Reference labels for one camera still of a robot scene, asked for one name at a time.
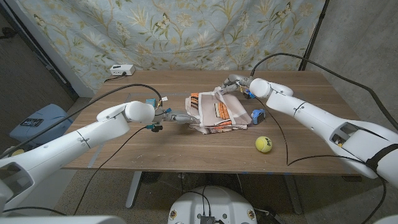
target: floral backdrop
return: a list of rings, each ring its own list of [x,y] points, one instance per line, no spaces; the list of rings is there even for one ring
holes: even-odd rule
[[[98,90],[114,64],[138,70],[250,70],[303,55],[325,0],[17,0],[81,80]],[[259,70],[296,70],[272,58]]]

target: table surface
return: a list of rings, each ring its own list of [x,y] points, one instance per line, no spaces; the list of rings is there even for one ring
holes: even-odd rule
[[[97,96],[130,83],[142,83],[154,87],[162,96],[167,96],[164,109],[185,110],[185,98],[191,93],[212,91],[231,74],[249,76],[250,71],[136,71],[131,77],[106,82]],[[256,76],[280,83],[294,91],[294,96],[312,103],[330,113],[346,118],[359,119],[336,90],[319,72],[256,72]],[[257,100],[247,100],[240,92],[238,97],[246,111],[262,108]],[[68,132],[96,121],[96,115],[106,108],[125,101],[142,101],[157,98],[152,90],[130,87],[117,91],[83,110]],[[280,112],[268,110],[278,121],[288,145],[289,162],[305,156],[333,154],[326,143],[298,121]],[[143,125],[129,123],[130,131],[105,143],[92,168],[99,167],[134,132]],[[143,170],[169,172],[231,172],[263,174],[316,174],[350,175],[337,158],[313,158],[287,166],[285,140],[269,114],[265,121],[248,130],[236,130],[219,134],[202,134],[187,124],[163,122],[163,131],[153,133],[144,129],[136,134],[102,169]],[[266,154],[259,152],[254,143],[259,136],[271,138],[273,148]],[[67,169],[87,169],[98,147],[90,149],[69,163]]]

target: folded cloth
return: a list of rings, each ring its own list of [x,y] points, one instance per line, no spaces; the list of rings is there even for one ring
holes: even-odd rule
[[[191,124],[191,128],[203,134],[248,128],[251,117],[239,100],[230,94],[222,95],[220,91],[221,87],[216,87],[211,92],[192,93],[185,99],[187,113],[200,120],[200,124]]]

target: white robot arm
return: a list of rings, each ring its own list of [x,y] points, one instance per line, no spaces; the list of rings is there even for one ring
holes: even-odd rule
[[[267,98],[267,106],[285,113],[321,137],[339,156],[365,162],[368,166],[342,159],[354,170],[369,178],[376,178],[373,170],[398,187],[398,134],[378,124],[339,118],[306,101],[293,97],[286,86],[261,78],[230,75],[223,83],[224,93],[239,86],[249,86],[253,95]]]
[[[50,174],[91,148],[126,134],[130,130],[128,122],[159,124],[161,121],[198,122],[178,111],[165,113],[162,108],[155,110],[152,105],[132,101],[108,108],[98,114],[97,122],[34,150],[0,159],[0,200],[2,196],[6,201],[1,209],[17,207]]]

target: yellow tennis ball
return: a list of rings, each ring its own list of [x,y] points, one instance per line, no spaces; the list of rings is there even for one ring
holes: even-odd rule
[[[269,152],[272,149],[272,141],[267,136],[260,136],[256,139],[256,148],[260,152]]]

